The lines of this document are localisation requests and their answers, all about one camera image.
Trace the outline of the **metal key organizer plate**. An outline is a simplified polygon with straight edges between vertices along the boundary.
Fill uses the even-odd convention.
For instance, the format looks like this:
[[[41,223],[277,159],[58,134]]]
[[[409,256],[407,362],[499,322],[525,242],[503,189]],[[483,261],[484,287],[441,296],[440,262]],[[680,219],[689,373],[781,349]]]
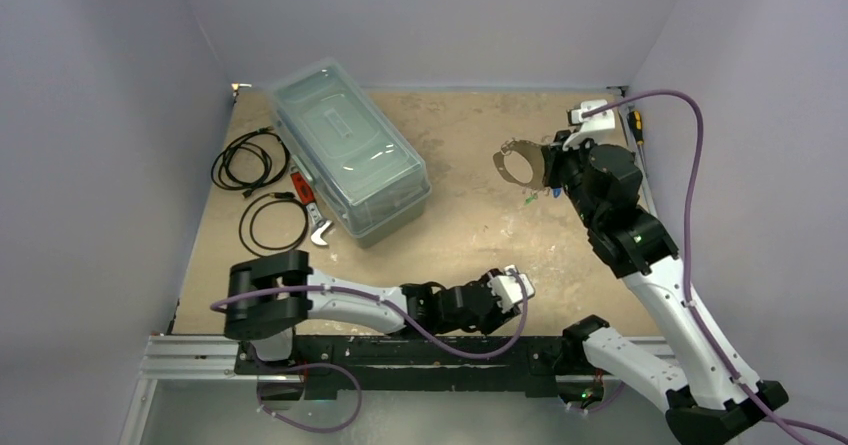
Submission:
[[[500,177],[514,185],[529,190],[544,187],[544,147],[541,144],[511,139],[494,152],[492,162]]]

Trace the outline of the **clear plastic storage box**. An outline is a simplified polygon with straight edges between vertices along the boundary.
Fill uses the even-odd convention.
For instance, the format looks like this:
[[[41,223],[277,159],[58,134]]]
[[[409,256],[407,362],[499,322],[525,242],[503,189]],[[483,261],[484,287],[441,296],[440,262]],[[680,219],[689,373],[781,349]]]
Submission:
[[[336,60],[260,89],[298,168],[359,247],[423,214],[432,191],[425,161]]]

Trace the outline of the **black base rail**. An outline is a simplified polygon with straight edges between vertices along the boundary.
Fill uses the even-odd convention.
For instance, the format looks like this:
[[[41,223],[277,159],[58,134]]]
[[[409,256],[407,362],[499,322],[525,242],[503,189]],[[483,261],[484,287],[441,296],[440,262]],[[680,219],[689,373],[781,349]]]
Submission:
[[[300,335],[281,361],[262,360],[248,343],[239,343],[234,371],[290,375],[307,400],[332,400],[358,383],[365,391],[514,392],[583,407],[619,390],[555,336],[524,336],[494,358],[471,360],[423,338]]]

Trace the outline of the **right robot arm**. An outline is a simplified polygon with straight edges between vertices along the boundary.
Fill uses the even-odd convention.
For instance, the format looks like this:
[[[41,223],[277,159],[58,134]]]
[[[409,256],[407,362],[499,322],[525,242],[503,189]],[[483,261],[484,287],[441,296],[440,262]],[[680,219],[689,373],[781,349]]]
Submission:
[[[610,372],[651,402],[681,444],[725,444],[789,401],[729,345],[684,281],[685,261],[663,224],[639,203],[642,173],[629,150],[569,131],[542,148],[543,183],[561,189],[594,253],[649,312],[677,362],[631,343],[592,315],[563,331],[561,357],[576,372]]]

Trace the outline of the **red handled adjustable wrench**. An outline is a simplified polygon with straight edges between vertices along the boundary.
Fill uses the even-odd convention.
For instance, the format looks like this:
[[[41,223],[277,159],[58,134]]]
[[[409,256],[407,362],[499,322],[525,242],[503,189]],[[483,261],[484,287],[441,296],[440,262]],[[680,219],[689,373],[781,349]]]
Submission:
[[[304,205],[310,220],[310,241],[317,247],[328,247],[325,235],[332,228],[333,222],[325,217],[317,205],[316,196],[311,185],[298,170],[290,173],[294,190]]]

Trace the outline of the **yellow black screwdriver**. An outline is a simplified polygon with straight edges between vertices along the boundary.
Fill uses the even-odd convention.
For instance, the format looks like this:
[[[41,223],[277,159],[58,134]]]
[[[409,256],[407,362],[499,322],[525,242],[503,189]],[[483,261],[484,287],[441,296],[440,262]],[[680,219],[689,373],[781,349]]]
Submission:
[[[638,110],[631,109],[627,114],[627,124],[638,147],[644,145],[644,127],[641,114]]]

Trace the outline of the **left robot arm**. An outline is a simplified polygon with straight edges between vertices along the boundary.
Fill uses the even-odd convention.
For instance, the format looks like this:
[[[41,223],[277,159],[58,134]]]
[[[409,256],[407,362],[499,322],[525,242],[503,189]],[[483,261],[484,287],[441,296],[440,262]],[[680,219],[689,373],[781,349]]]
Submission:
[[[523,318],[534,295],[532,281],[514,266],[454,287],[436,282],[374,287],[329,275],[310,266],[308,253],[290,251],[232,266],[227,296],[210,308],[224,315],[227,338],[249,343],[264,366],[284,374],[297,364],[295,328],[307,320],[422,337],[459,357],[490,359],[505,350],[467,353],[441,337],[454,331],[489,335]]]

